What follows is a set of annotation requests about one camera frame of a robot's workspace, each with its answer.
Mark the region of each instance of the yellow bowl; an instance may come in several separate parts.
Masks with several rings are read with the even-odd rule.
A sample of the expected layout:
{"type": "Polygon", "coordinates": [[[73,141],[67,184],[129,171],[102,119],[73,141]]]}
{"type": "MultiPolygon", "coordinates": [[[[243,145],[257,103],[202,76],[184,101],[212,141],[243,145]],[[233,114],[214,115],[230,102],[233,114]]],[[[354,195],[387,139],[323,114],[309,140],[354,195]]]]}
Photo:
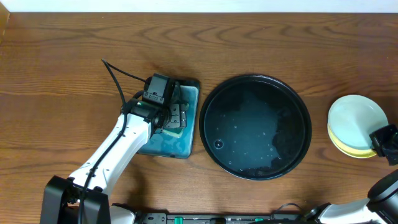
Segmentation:
{"type": "Polygon", "coordinates": [[[360,150],[360,149],[354,149],[352,147],[347,146],[346,144],[342,143],[336,136],[333,134],[333,131],[331,131],[330,126],[328,124],[328,133],[329,133],[329,138],[333,142],[333,144],[344,154],[357,158],[357,159],[366,159],[370,158],[372,156],[375,156],[376,153],[372,149],[365,149],[365,150],[360,150]]]}

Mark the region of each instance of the wood grain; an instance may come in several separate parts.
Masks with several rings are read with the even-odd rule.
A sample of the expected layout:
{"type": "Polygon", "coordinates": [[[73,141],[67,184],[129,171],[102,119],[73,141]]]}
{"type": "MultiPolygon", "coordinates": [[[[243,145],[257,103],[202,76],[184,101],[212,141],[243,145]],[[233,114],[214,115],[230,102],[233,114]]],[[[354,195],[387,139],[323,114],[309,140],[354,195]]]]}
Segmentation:
{"type": "MultiPolygon", "coordinates": [[[[146,78],[154,72],[201,82],[200,106],[222,81],[265,73],[294,88],[312,119],[302,163],[271,181],[219,168],[195,134],[186,160],[135,156],[111,203],[184,213],[269,213],[364,198],[394,167],[353,159],[330,142],[327,112],[338,97],[368,96],[398,122],[396,14],[14,13],[0,46],[0,220],[37,223],[43,189],[96,150],[120,99],[106,58],[146,78]]],[[[118,76],[126,95],[142,83],[118,76]]]]}
{"type": "Polygon", "coordinates": [[[0,44],[2,42],[2,37],[6,31],[9,16],[10,12],[0,2],[0,44]]]}

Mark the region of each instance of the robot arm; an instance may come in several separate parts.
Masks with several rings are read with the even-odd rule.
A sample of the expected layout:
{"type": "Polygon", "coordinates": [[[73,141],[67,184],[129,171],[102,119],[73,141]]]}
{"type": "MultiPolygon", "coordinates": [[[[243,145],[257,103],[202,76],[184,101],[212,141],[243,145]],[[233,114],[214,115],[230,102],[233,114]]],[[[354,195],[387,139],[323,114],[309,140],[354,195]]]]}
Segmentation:
{"type": "MultiPolygon", "coordinates": [[[[104,153],[106,148],[116,138],[123,125],[123,114],[119,116],[111,134],[100,145],[97,151],[76,171],[69,176],[73,183],[84,186],[90,169],[94,163],[104,153]]],[[[112,147],[101,164],[98,166],[95,176],[91,178],[88,189],[94,190],[95,187],[102,189],[102,193],[111,195],[116,181],[126,168],[132,157],[150,138],[151,123],[145,122],[144,118],[127,114],[127,125],[124,135],[112,147]]]]}
{"type": "Polygon", "coordinates": [[[320,223],[327,224],[385,223],[377,213],[369,211],[368,203],[369,199],[366,198],[342,205],[329,205],[318,219],[320,223]]]}

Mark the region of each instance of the white bowl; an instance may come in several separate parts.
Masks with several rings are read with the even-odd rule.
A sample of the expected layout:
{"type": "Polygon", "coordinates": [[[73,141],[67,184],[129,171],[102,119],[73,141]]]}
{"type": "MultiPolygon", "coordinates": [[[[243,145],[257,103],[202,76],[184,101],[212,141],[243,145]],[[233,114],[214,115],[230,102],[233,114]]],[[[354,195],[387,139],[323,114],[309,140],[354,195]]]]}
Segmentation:
{"type": "Polygon", "coordinates": [[[345,145],[353,149],[369,150],[369,134],[388,125],[386,114],[377,103],[359,95],[343,96],[329,110],[331,131],[345,145]]]}

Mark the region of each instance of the green switch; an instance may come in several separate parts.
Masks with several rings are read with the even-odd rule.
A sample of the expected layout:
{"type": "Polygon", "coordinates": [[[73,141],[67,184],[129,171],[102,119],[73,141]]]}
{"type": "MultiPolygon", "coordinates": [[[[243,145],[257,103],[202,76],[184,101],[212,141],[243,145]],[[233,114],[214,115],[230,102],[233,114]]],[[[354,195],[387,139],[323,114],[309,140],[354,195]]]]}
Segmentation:
{"type": "Polygon", "coordinates": [[[174,224],[182,224],[182,217],[175,217],[174,218],[174,224]]]}

